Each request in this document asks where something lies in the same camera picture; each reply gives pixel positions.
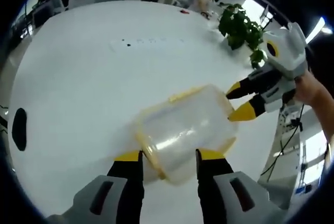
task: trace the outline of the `plastic container lid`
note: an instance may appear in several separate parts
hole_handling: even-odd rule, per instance
[[[237,123],[225,94],[213,85],[172,96],[140,112],[135,137],[160,178],[181,184],[196,174],[197,148],[225,153],[234,143]]]

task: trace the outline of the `table surface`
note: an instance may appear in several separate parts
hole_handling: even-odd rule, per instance
[[[141,109],[194,86],[227,91],[252,71],[228,55],[222,36],[201,15],[189,12],[158,3],[104,2],[52,17],[33,38],[9,109],[9,131],[16,110],[27,112],[27,147],[19,151],[11,136],[9,144],[21,186],[42,214],[63,213],[75,193],[133,148],[127,127]],[[277,117],[276,111],[239,124],[227,154],[235,171],[259,178]],[[145,185],[141,223],[157,219],[202,223],[195,176],[181,186]]]

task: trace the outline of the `person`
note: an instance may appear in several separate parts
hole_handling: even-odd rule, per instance
[[[313,108],[330,142],[334,134],[334,99],[309,71],[296,80],[295,99]]]
[[[208,7],[211,1],[212,0],[194,0],[188,9],[200,13],[202,16],[209,19]]]

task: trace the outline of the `black oval spot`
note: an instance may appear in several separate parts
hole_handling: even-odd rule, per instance
[[[16,111],[11,136],[20,151],[24,151],[27,146],[27,114],[23,108]]]
[[[276,51],[270,43],[267,43],[267,49],[272,56],[276,57]]]

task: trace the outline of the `red object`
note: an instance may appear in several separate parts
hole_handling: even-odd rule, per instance
[[[181,12],[182,14],[189,14],[189,12],[186,11],[186,10],[181,10],[180,12]]]

